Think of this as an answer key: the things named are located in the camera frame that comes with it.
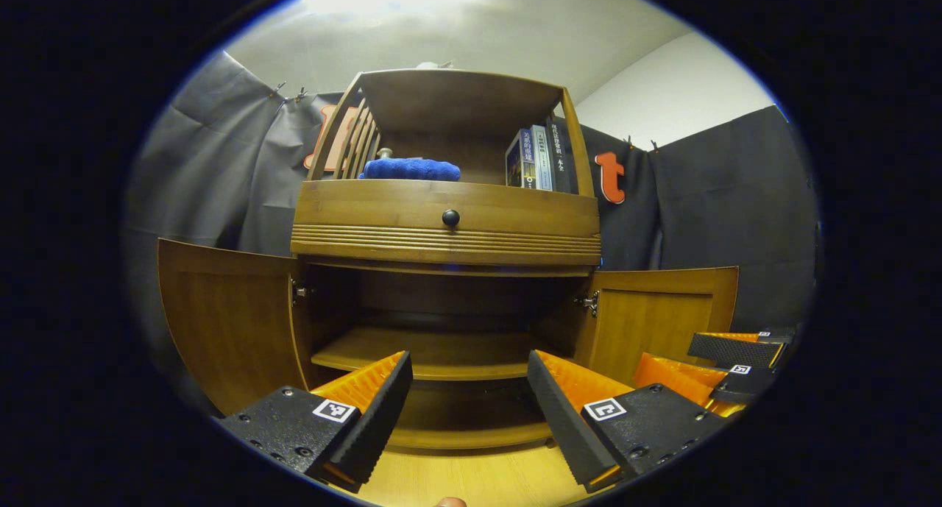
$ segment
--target drawer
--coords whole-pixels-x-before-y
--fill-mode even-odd
[[[442,215],[458,212],[452,228]],[[291,251],[380,261],[597,266],[598,203],[562,192],[418,180],[302,184]]]

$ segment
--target wooden cabinet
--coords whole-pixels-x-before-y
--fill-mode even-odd
[[[511,139],[558,104],[578,194],[502,185]],[[336,116],[349,107],[357,117],[341,130]],[[323,180],[325,145],[338,134],[339,170]],[[381,147],[450,161],[461,182],[357,179]],[[457,225],[445,225],[445,210],[458,211]],[[468,71],[354,79],[300,189],[291,251],[293,258],[273,258],[161,239],[160,289],[174,343],[225,414],[278,386],[313,389],[410,350],[414,383],[390,453],[532,449],[550,436],[525,380],[532,349],[631,386],[643,352],[703,363],[687,357],[690,337],[727,330],[736,299],[735,268],[593,272],[598,203],[568,92]],[[507,453],[508,462],[524,457]],[[558,450],[545,454],[546,479],[569,480]],[[408,459],[389,460],[397,457]],[[376,475],[397,470],[381,459]],[[360,496],[386,503],[400,494],[384,487],[371,481]],[[475,493],[465,494],[474,505]],[[562,496],[548,504],[584,496],[577,486],[553,494]]]

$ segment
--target orange letter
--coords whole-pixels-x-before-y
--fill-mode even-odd
[[[625,175],[625,166],[617,161],[614,152],[595,156],[595,164],[601,167],[602,194],[612,203],[625,202],[625,191],[618,188],[618,176]]]

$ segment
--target book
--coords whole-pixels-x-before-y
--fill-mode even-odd
[[[566,166],[565,153],[562,141],[559,139],[559,128],[554,124],[553,118],[546,118],[546,135],[549,143],[549,154],[553,161],[553,191],[572,193],[572,182],[569,181],[570,169]]]
[[[543,191],[553,190],[553,161],[549,157],[549,145],[546,141],[545,126],[531,126],[533,134],[533,155],[536,158],[537,188]]]
[[[556,126],[556,122],[552,122],[552,117],[548,119],[550,134],[553,137],[553,144],[556,144],[556,139],[559,139],[559,152],[562,155],[563,164],[565,164],[565,171],[568,174],[569,179],[569,192],[571,194],[579,193],[579,182],[576,178],[576,159],[573,157],[573,145],[569,142],[569,132],[566,131],[564,126]]]
[[[514,141],[505,153],[505,176],[507,185],[519,188],[537,188],[536,161],[533,158],[533,147],[529,139],[529,131],[517,132]]]

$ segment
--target white wall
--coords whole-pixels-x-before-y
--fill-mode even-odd
[[[576,105],[580,124],[650,149],[770,107],[749,71],[703,35],[682,35]]]

